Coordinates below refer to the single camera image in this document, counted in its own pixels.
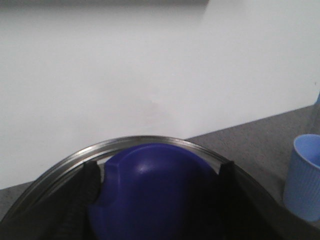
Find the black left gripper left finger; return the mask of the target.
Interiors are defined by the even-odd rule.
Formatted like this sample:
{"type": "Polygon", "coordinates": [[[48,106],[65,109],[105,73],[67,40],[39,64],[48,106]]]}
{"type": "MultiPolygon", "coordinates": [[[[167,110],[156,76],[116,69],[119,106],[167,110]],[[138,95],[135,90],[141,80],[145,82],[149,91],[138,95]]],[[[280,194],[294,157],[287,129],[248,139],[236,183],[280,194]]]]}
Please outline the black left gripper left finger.
{"type": "Polygon", "coordinates": [[[88,206],[101,186],[96,162],[83,168],[52,195],[0,225],[2,240],[94,240],[88,206]]]}

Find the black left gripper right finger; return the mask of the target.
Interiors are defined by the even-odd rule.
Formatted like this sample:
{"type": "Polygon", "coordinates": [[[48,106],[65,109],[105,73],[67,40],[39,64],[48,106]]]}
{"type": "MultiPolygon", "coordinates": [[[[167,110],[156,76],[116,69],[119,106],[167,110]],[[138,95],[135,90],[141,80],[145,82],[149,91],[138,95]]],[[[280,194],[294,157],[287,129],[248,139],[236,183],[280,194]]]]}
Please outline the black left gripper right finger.
{"type": "Polygon", "coordinates": [[[308,240],[310,224],[281,206],[233,162],[220,166],[219,211],[227,240],[308,240]]]}

